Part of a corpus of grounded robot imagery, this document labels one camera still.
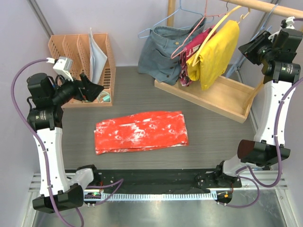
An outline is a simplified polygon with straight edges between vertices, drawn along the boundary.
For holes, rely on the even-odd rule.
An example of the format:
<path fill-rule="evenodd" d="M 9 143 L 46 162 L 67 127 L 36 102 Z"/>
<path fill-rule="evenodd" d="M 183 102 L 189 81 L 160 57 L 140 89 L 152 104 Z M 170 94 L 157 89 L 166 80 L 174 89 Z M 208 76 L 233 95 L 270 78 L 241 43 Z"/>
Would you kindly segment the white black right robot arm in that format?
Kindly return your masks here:
<path fill-rule="evenodd" d="M 282 160 L 290 155 L 285 148 L 285 122 L 290 100 L 300 78 L 301 66 L 293 63 L 303 39 L 301 31 L 282 28 L 275 34 L 262 32 L 239 47 L 253 64 L 262 65 L 265 101 L 261 123 L 253 140 L 241 140 L 237 154 L 221 162 L 211 178 L 218 187 L 236 182 L 238 174 L 252 166 L 278 165 L 278 175 L 270 187 L 277 185 L 282 174 Z"/>

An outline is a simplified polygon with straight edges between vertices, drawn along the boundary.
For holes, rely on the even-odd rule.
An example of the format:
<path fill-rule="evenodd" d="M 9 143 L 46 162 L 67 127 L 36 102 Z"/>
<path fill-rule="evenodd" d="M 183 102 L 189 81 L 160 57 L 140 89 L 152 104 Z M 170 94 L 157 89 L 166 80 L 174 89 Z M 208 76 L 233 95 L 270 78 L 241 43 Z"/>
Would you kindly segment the orange tie-dye trousers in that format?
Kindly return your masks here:
<path fill-rule="evenodd" d="M 124 153 L 187 146 L 181 111 L 151 111 L 103 120 L 94 130 L 95 153 Z"/>

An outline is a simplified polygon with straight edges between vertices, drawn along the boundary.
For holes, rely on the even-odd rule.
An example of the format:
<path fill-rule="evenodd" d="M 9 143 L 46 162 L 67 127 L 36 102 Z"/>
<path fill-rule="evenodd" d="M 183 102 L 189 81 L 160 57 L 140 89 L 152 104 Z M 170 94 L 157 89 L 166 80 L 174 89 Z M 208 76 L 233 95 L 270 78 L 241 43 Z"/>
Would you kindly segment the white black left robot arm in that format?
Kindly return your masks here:
<path fill-rule="evenodd" d="M 45 73 L 37 73 L 27 79 L 27 88 L 35 104 L 30 108 L 27 122 L 34 131 L 41 185 L 40 196 L 33 199 L 33 208 L 54 213 L 83 205 L 84 190 L 96 189 L 100 177 L 94 165 L 79 167 L 68 179 L 62 156 L 62 106 L 72 99 L 93 101 L 103 91 L 103 86 L 92 83 L 84 73 L 71 81 L 62 75 L 60 85 Z"/>

